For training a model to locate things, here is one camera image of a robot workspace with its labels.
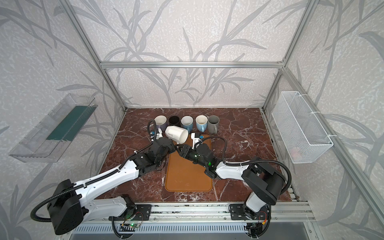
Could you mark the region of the clear plastic wall bin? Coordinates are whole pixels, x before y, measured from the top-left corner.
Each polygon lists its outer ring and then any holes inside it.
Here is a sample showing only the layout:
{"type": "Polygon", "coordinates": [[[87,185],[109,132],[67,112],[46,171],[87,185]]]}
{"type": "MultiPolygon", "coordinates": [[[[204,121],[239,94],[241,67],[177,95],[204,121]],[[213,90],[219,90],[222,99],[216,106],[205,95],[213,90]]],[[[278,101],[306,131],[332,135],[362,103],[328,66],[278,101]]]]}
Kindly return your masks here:
{"type": "Polygon", "coordinates": [[[56,163],[97,107],[94,97],[67,94],[9,155],[24,163],[56,163]]]}

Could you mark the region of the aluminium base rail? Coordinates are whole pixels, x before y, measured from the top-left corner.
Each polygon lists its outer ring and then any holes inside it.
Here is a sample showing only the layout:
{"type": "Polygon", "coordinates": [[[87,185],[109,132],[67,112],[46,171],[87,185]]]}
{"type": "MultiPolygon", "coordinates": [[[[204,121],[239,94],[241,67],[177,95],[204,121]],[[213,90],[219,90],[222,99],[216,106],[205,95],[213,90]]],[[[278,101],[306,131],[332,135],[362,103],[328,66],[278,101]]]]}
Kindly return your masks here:
{"type": "Polygon", "coordinates": [[[270,208],[262,207],[251,217],[241,203],[150,203],[127,207],[120,198],[94,200],[86,204],[88,210],[83,222],[110,221],[113,216],[117,222],[130,223],[208,223],[218,222],[313,222],[314,214],[307,202],[278,202],[270,208]]]}

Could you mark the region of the orange brown tray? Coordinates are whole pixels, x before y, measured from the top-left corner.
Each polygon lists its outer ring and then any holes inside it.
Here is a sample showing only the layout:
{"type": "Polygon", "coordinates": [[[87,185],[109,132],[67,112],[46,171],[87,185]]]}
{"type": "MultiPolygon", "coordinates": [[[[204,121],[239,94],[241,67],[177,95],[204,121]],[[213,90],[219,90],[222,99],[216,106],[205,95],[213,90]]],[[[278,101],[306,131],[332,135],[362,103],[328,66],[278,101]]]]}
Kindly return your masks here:
{"type": "Polygon", "coordinates": [[[209,192],[213,180],[205,174],[205,167],[180,157],[177,152],[170,154],[165,189],[168,192],[209,192]]]}

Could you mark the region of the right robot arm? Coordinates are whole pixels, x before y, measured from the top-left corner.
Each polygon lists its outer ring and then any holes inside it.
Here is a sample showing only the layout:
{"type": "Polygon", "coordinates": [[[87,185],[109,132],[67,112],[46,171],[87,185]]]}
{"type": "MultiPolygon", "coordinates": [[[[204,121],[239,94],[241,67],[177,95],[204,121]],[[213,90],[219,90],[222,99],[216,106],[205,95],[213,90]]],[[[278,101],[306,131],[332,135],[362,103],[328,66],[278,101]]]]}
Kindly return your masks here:
{"type": "Polygon", "coordinates": [[[203,166],[211,179],[244,181],[252,193],[243,204],[244,215],[255,219],[263,207],[274,206],[281,194],[290,187],[292,174],[287,166],[278,161],[255,157],[245,162],[223,162],[215,158],[207,144],[196,147],[176,145],[178,154],[193,164],[203,166]]]}

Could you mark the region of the black mug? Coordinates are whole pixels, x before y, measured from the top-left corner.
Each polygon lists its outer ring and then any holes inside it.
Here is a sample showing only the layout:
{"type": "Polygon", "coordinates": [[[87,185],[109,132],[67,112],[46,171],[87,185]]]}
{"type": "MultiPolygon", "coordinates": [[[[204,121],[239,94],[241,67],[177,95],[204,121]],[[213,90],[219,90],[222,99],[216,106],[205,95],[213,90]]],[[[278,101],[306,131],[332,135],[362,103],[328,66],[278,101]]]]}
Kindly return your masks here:
{"type": "Polygon", "coordinates": [[[181,119],[178,116],[171,116],[169,118],[169,126],[182,127],[181,119]]]}

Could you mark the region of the grey mug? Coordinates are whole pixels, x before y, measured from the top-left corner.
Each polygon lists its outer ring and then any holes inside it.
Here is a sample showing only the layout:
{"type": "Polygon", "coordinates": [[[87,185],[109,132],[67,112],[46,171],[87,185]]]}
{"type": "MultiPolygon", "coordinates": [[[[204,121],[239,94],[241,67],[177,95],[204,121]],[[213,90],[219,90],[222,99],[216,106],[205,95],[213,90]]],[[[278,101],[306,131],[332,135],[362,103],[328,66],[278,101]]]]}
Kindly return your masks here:
{"type": "Polygon", "coordinates": [[[208,117],[208,132],[210,134],[217,134],[219,130],[220,118],[218,116],[208,117]]]}

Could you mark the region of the white faceted mug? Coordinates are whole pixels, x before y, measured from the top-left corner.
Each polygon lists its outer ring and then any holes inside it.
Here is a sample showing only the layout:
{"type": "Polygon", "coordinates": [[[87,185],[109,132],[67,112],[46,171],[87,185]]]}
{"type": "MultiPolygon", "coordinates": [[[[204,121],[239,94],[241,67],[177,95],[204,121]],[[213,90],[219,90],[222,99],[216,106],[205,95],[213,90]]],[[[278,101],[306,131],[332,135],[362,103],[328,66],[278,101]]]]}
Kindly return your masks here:
{"type": "Polygon", "coordinates": [[[189,136],[188,130],[177,126],[168,126],[165,134],[169,139],[175,141],[177,144],[184,144],[189,136]]]}

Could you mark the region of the small blue mug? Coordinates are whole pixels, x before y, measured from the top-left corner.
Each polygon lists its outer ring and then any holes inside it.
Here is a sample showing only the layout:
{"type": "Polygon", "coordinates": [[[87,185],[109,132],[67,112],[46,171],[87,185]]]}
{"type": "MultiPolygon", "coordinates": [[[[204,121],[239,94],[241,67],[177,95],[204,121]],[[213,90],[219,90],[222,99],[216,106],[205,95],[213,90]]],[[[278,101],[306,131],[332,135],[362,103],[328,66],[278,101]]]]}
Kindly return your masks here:
{"type": "Polygon", "coordinates": [[[190,134],[193,130],[194,119],[191,116],[184,116],[181,119],[181,124],[184,129],[190,134]]]}

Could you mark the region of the lavender purple mug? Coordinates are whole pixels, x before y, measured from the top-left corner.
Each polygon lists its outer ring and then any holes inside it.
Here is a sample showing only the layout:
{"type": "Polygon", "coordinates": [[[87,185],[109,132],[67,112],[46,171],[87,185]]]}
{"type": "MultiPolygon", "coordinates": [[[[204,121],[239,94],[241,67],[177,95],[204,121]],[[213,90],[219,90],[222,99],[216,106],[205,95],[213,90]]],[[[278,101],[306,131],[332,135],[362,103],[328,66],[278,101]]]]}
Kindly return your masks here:
{"type": "Polygon", "coordinates": [[[164,133],[169,126],[168,120],[166,116],[160,115],[155,117],[155,122],[157,125],[158,132],[161,130],[164,133]]]}

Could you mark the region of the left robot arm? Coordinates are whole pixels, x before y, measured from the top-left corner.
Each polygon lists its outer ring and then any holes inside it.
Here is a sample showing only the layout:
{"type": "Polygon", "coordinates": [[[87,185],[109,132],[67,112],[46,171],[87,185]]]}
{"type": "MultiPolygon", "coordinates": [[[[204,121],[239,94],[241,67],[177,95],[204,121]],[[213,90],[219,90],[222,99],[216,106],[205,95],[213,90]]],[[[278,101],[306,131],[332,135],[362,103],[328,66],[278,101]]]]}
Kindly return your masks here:
{"type": "Polygon", "coordinates": [[[110,204],[97,197],[154,171],[168,154],[177,150],[172,140],[159,138],[106,172],[75,183],[62,181],[51,197],[32,209],[30,217],[36,222],[52,223],[56,235],[66,234],[87,220],[120,217],[128,208],[123,197],[110,204]]]}

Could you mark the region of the large light blue mug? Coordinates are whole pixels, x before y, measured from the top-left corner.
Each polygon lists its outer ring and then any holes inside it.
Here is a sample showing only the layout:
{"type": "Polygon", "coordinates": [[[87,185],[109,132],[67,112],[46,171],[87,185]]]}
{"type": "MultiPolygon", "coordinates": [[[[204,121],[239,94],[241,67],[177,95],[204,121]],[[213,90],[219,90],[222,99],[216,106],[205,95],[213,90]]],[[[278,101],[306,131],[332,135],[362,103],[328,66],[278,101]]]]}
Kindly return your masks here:
{"type": "Polygon", "coordinates": [[[196,126],[198,131],[204,132],[208,126],[208,118],[204,115],[199,115],[196,117],[196,126]]]}

